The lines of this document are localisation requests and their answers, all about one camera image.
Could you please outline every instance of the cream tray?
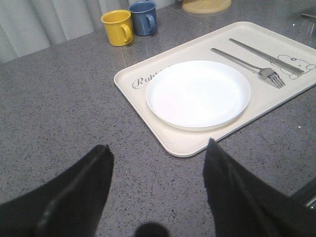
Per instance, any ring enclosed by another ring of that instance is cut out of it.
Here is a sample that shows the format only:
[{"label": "cream tray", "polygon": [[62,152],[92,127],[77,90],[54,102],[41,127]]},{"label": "cream tray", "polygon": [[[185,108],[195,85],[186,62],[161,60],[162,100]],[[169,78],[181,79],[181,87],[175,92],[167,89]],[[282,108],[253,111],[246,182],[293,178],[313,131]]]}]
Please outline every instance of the cream tray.
[{"label": "cream tray", "polygon": [[[229,41],[234,38],[305,73],[299,77]],[[218,48],[256,66],[273,68],[284,80],[282,89],[238,63],[214,52]],[[161,70],[176,63],[207,60],[226,64],[242,73],[251,88],[246,109],[229,124],[207,131],[187,131],[160,120],[146,102],[148,83]],[[285,101],[316,84],[316,50],[249,22],[236,22],[119,71],[114,82],[163,147],[177,157],[189,157],[206,148],[209,138],[216,141],[240,129]]]}]

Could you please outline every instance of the cartoon bear drawing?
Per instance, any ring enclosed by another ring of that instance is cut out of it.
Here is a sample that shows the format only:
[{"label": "cartoon bear drawing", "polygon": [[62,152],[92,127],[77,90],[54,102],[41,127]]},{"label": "cartoon bear drawing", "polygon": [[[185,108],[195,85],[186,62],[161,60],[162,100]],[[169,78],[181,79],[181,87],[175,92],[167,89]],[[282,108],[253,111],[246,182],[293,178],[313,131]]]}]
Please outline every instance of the cartoon bear drawing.
[{"label": "cartoon bear drawing", "polygon": [[[306,62],[305,60],[293,58],[293,57],[290,57],[290,56],[287,56],[287,55],[279,55],[277,58],[282,60],[283,62],[286,62],[286,63],[288,63],[290,65],[293,65],[294,67],[297,67],[297,68],[303,70],[304,73],[307,73],[310,70],[313,70],[313,69],[316,68],[315,64],[310,64],[309,62]],[[291,74],[290,72],[288,72],[285,69],[280,68],[280,70],[283,73],[289,75],[290,79],[297,79],[298,78],[297,75]]]}]

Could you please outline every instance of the cup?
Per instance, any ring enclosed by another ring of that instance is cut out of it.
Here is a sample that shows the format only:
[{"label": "cup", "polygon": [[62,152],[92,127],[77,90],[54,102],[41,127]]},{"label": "cup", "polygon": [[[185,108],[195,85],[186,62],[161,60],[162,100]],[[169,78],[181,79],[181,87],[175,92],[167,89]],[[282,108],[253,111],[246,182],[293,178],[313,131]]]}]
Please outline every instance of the cup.
[{"label": "cup", "polygon": [[136,35],[148,36],[157,31],[156,6],[153,1],[138,1],[128,7]]},{"label": "cup", "polygon": [[109,42],[113,46],[124,46],[134,40],[131,13],[127,10],[115,10],[101,17]]}]

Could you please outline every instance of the curtain fold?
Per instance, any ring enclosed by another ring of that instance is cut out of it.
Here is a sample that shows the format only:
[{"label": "curtain fold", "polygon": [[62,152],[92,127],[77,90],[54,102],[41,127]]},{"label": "curtain fold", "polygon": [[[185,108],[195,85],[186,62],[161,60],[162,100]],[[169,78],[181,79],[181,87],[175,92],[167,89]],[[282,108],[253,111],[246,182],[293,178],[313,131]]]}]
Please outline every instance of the curtain fold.
[{"label": "curtain fold", "polygon": [[[1,0],[0,62],[103,28],[102,14],[139,0]],[[179,0],[156,0],[157,8]]]}]

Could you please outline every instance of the gray countertop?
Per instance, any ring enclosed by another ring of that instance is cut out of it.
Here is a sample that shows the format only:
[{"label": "gray countertop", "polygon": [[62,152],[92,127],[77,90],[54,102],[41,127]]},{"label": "gray countertop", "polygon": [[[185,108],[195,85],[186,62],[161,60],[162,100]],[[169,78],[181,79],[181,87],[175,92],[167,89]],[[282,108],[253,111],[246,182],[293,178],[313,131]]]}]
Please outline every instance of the gray countertop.
[{"label": "gray countertop", "polygon": [[[316,48],[315,0],[234,0],[196,15],[176,3],[157,11],[158,31],[110,46],[105,31],[0,65],[0,203],[44,184],[97,144],[115,156],[110,194],[96,236],[130,236],[145,221],[174,237],[214,236],[202,168],[205,151],[165,151],[115,86],[128,66],[249,21]],[[238,162],[291,195],[316,175],[316,89],[296,96],[219,142]]]}]

